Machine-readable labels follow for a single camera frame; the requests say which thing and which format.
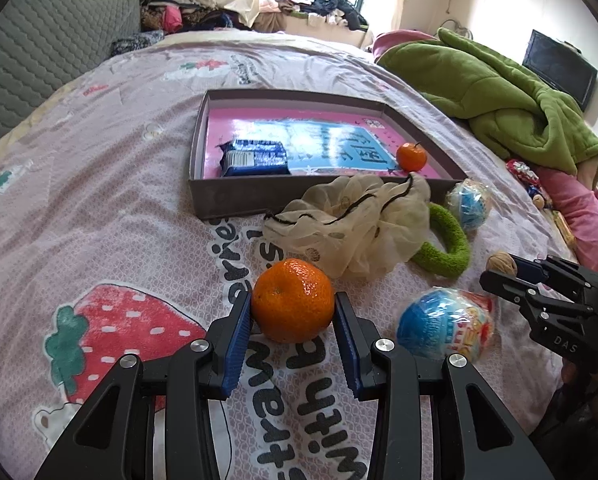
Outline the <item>brown walnut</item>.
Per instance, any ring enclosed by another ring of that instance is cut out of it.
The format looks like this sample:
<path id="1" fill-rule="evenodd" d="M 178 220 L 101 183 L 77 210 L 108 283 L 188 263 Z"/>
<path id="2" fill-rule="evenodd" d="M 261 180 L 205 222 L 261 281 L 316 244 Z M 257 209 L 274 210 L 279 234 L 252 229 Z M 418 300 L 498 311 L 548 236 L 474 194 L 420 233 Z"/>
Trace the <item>brown walnut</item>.
<path id="1" fill-rule="evenodd" d="M 518 266 L 511 254 L 499 250 L 498 252 L 489 255 L 488 260 L 486 260 L 485 270 L 496 271 L 509 276 L 516 276 L 518 273 Z"/>

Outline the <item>blue red toy egg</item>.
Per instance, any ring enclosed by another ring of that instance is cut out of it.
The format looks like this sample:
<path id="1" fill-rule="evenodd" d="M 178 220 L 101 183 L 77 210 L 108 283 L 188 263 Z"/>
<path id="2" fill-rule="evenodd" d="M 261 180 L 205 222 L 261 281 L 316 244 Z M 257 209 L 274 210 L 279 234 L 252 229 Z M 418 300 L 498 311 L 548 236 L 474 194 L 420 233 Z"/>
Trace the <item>blue red toy egg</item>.
<path id="1" fill-rule="evenodd" d="M 474 363 L 494 334 L 493 310 L 488 296 L 433 287 L 405 308 L 395 338 L 414 356 L 436 360 L 459 353 Z"/>

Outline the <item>large orange tangerine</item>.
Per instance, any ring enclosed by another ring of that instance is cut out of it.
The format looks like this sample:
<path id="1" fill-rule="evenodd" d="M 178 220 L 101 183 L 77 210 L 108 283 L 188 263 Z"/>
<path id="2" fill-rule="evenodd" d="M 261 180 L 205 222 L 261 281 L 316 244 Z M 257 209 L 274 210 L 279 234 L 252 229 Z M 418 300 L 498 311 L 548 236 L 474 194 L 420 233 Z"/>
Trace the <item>large orange tangerine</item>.
<path id="1" fill-rule="evenodd" d="M 256 280 L 252 314 L 262 333 L 280 344 L 303 344 L 326 330 L 335 311 L 335 292 L 316 266 L 288 258 Z"/>

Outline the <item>blue candy wrapper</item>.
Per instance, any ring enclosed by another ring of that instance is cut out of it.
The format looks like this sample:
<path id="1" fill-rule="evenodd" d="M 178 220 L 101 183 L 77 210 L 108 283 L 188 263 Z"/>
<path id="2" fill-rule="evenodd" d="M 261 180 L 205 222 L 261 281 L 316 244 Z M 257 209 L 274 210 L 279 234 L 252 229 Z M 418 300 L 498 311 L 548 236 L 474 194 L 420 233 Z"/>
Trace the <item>blue candy wrapper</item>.
<path id="1" fill-rule="evenodd" d="M 537 186 L 529 184 L 526 186 L 526 190 L 531 198 L 534 198 L 535 196 L 540 196 L 543 200 L 545 200 L 545 195 Z"/>

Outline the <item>pink pillow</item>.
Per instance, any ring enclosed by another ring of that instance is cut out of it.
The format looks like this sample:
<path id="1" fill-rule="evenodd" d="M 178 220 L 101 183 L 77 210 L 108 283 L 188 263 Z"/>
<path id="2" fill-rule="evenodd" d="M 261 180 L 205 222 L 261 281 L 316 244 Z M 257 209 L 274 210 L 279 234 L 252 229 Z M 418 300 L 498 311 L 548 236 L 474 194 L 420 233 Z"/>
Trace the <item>pink pillow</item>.
<path id="1" fill-rule="evenodd" d="M 598 272 L 598 192 L 571 174 L 541 166 L 533 170 L 576 239 L 579 262 Z"/>

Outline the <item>red white candy wrapper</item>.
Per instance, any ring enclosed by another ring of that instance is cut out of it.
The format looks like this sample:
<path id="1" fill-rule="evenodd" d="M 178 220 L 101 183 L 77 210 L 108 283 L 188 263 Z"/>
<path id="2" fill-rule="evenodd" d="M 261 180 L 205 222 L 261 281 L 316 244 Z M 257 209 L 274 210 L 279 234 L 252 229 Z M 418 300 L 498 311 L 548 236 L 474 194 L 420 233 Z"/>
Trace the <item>red white candy wrapper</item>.
<path id="1" fill-rule="evenodd" d="M 540 185 L 538 175 L 522 160 L 515 158 L 509 159 L 506 162 L 506 168 L 523 185 Z"/>

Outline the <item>green fleece blanket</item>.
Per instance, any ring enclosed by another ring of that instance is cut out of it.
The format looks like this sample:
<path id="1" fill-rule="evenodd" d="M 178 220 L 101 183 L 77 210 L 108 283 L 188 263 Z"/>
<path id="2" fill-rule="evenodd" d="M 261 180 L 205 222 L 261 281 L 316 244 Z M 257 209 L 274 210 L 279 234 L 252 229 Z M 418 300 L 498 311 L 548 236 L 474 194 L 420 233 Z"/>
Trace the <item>green fleece blanket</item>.
<path id="1" fill-rule="evenodd" d="M 501 159 L 518 156 L 598 185 L 598 136 L 579 104 L 483 44 L 440 28 L 378 58 L 449 118 L 466 122 Z"/>

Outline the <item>small orange tangerine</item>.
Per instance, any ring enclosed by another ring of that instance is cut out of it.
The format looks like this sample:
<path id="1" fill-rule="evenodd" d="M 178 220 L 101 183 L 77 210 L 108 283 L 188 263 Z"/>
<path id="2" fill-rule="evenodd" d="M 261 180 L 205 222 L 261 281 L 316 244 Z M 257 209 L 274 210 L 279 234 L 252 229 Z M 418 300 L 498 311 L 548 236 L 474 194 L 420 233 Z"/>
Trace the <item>small orange tangerine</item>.
<path id="1" fill-rule="evenodd" d="M 419 143 L 404 143 L 396 151 L 396 161 L 404 171 L 419 171 L 426 166 L 428 154 Z"/>

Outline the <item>pink strawberry bedsheet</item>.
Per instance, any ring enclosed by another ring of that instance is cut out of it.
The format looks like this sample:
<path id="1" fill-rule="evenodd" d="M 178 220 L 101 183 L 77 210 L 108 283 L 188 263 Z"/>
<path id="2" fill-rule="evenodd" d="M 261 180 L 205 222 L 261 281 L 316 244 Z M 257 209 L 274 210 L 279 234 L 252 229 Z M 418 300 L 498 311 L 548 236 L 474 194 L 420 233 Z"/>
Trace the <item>pink strawberry bedsheet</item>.
<path id="1" fill-rule="evenodd" d="M 478 289 L 497 249 L 570 257 L 561 236 L 482 144 L 361 55 L 254 32 L 170 40 L 68 84 L 0 154 L 0 462 L 37 469 L 125 351 L 180 348 L 226 315 L 284 252 L 261 216 L 202 222 L 188 158 L 211 89 L 355 96 L 398 110 L 493 193 L 456 287 Z M 560 386 L 561 359 L 509 304 L 477 369 L 532 431 Z M 353 399 L 332 330 L 302 346 L 253 335 L 240 384 L 212 403 L 224 479 L 363 479 L 376 402 Z"/>

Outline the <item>black television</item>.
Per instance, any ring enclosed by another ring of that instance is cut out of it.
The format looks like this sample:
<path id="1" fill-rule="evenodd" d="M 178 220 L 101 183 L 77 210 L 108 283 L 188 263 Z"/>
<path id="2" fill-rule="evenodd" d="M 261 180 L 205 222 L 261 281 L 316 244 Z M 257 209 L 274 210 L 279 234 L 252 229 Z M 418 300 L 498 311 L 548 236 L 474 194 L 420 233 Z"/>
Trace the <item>black television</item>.
<path id="1" fill-rule="evenodd" d="M 555 90 L 571 96 L 581 110 L 587 109 L 598 70 L 579 50 L 533 29 L 522 65 Z"/>

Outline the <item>blue snack packet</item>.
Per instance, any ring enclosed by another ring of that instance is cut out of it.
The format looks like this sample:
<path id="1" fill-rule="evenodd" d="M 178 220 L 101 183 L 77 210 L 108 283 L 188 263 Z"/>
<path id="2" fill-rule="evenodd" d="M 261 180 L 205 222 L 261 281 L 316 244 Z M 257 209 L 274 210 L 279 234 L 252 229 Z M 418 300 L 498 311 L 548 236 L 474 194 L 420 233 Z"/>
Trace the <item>blue snack packet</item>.
<path id="1" fill-rule="evenodd" d="M 222 177 L 285 176 L 287 152 L 278 141 L 235 139 L 221 145 Z"/>

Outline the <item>dark patterned cushion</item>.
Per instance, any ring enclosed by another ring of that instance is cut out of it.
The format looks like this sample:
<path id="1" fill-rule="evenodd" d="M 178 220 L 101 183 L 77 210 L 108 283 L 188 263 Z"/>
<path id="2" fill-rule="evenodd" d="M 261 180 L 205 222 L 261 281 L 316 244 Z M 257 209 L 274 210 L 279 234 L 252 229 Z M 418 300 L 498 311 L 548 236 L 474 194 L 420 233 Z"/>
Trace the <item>dark patterned cushion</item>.
<path id="1" fill-rule="evenodd" d="M 137 34 L 113 41 L 110 56 L 113 58 L 124 53 L 152 47 L 163 39 L 164 33 L 161 29 L 138 32 Z"/>

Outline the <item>clothes pile on windowsill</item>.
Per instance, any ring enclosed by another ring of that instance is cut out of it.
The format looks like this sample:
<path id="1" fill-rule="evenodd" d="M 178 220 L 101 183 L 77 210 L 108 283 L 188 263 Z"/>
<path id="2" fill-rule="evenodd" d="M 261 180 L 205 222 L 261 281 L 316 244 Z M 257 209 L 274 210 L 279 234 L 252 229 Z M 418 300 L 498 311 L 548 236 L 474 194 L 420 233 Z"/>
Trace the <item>clothes pile on windowsill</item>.
<path id="1" fill-rule="evenodd" d="M 302 18 L 314 14 L 344 25 L 349 30 L 367 30 L 368 21 L 349 0 L 274 0 L 280 12 L 297 13 Z"/>

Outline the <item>clothes pile beside bed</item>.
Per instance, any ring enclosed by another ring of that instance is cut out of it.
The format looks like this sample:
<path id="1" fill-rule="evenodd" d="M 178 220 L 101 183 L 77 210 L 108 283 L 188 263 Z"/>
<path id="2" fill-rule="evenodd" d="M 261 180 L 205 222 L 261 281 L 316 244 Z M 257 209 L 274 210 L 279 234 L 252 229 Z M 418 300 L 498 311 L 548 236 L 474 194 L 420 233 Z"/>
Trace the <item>clothes pile beside bed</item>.
<path id="1" fill-rule="evenodd" d="M 172 35 L 232 28 L 250 30 L 236 11 L 223 8 L 216 0 L 139 0 L 139 3 L 143 32 L 161 30 Z"/>

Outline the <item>grey quilted headboard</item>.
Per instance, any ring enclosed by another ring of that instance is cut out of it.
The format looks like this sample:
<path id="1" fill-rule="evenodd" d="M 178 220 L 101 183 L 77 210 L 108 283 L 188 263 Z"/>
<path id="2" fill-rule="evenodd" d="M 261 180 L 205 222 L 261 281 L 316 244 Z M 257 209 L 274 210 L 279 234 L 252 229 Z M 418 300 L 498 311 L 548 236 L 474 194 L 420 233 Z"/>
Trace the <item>grey quilted headboard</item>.
<path id="1" fill-rule="evenodd" d="M 9 0 L 0 12 L 0 139 L 139 29 L 139 0 Z"/>

